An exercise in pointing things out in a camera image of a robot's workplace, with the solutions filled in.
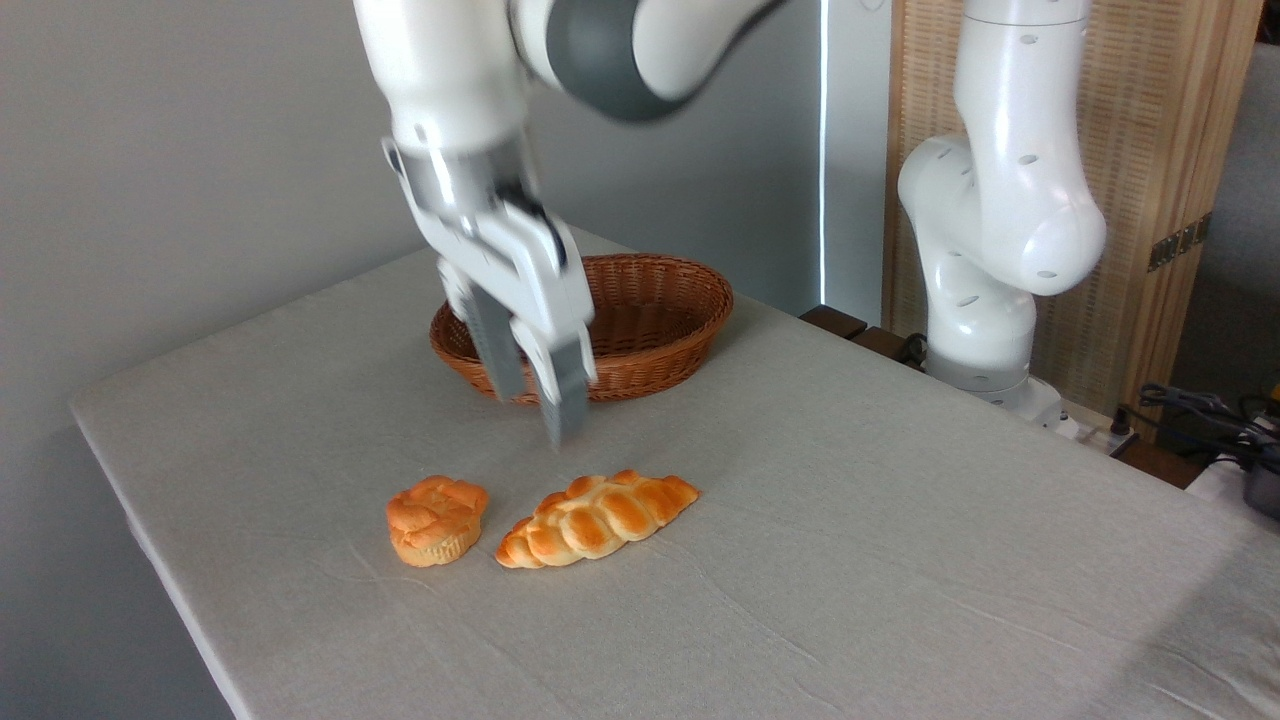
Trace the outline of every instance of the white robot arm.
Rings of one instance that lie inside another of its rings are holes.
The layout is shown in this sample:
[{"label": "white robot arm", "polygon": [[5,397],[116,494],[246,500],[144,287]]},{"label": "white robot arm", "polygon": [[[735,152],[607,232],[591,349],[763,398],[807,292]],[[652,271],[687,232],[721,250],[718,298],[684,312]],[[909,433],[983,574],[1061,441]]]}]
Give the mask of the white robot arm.
[{"label": "white robot arm", "polygon": [[955,99],[968,137],[920,143],[899,176],[929,301],[928,373],[1064,434],[1060,396],[1029,375],[1032,295],[1083,281],[1106,237],[1075,127],[1089,9],[966,0]]},{"label": "white robot arm", "polygon": [[680,109],[777,0],[355,0],[392,110],[387,159],[440,254],[499,398],[538,379],[554,443],[595,377],[594,309],[568,228],[540,202],[525,142],[529,74],[625,120]]}]

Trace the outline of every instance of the fake bread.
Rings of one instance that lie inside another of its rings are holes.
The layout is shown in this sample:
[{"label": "fake bread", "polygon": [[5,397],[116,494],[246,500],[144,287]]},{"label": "fake bread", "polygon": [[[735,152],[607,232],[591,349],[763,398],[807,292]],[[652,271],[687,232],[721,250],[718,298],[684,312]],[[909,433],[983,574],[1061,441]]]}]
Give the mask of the fake bread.
[{"label": "fake bread", "polygon": [[416,568],[453,562],[480,537],[488,505],[483,487],[431,475],[387,503],[392,547]]},{"label": "fake bread", "polygon": [[543,568],[595,560],[641,541],[698,500],[698,488],[676,475],[644,478],[623,470],[588,475],[547,496],[534,514],[502,538],[495,557],[504,568]]}]

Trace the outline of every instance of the wall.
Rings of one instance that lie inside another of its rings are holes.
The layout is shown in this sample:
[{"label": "wall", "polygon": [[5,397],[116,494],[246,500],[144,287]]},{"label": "wall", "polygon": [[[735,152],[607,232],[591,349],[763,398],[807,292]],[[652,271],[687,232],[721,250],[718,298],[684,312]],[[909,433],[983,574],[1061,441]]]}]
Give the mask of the wall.
[{"label": "wall", "polygon": [[1256,45],[1172,383],[1240,395],[1280,383],[1280,46]]},{"label": "wall", "polygon": [[627,126],[534,100],[548,205],[637,250],[686,255],[792,314],[818,302],[818,0],[792,0],[673,119]]},{"label": "wall", "polygon": [[[893,8],[890,0],[824,5],[823,301],[881,324]],[[888,200],[897,202],[896,192]]]},{"label": "wall", "polygon": [[[552,204],[806,309],[818,8],[625,138],[539,97]],[[0,717],[227,717],[65,401],[420,247],[385,106],[346,1],[10,0],[0,28]]]}]

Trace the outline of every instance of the basket rim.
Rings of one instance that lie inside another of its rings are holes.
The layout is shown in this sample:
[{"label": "basket rim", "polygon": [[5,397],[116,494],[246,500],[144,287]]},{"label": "basket rim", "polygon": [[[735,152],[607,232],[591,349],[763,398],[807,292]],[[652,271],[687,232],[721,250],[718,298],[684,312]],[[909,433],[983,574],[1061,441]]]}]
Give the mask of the basket rim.
[{"label": "basket rim", "polygon": [[[689,348],[703,345],[708,340],[713,338],[719,332],[721,327],[728,320],[728,316],[733,313],[735,292],[732,286],[728,283],[724,275],[722,275],[718,270],[716,270],[710,265],[707,265],[705,263],[699,263],[698,260],[691,260],[689,258],[681,258],[677,255],[666,255],[662,252],[607,252],[603,255],[584,255],[582,265],[585,266],[589,263],[604,264],[607,261],[617,261],[621,259],[634,260],[637,263],[662,261],[676,265],[694,266],[712,277],[714,284],[723,291],[721,293],[721,297],[723,297],[723,302],[721,304],[719,309],[712,314],[710,318],[708,318],[701,325],[698,327],[698,329],[686,336],[676,338],[671,342],[659,345],[658,347],[650,347],[648,350],[640,350],[636,352],[627,352],[622,355],[603,355],[603,356],[593,355],[593,357],[595,359],[596,369],[602,368],[608,369],[622,365],[636,365],[650,359],[666,357],[669,355],[685,352]],[[447,322],[448,320],[447,315],[453,315],[453,310],[449,307],[448,302],[443,304],[440,309],[436,310],[435,318],[433,318],[431,320],[433,329],[435,328],[436,322]],[[484,366],[484,364],[480,361],[479,357],[458,355],[443,347],[443,343],[438,342],[435,332],[431,332],[430,336],[431,336],[430,337],[431,345],[438,355],[442,356],[447,355],[452,360],[466,365],[472,365],[477,368]],[[526,370],[530,369],[527,359],[521,359],[521,365]]]}]

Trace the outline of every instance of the light strip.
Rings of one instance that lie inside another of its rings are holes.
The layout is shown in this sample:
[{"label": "light strip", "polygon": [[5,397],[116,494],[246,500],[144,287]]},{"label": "light strip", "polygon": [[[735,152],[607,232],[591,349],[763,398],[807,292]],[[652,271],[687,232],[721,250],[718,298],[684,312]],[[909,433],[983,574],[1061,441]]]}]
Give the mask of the light strip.
[{"label": "light strip", "polygon": [[822,0],[818,60],[818,301],[827,304],[827,94],[831,82],[831,0]]}]

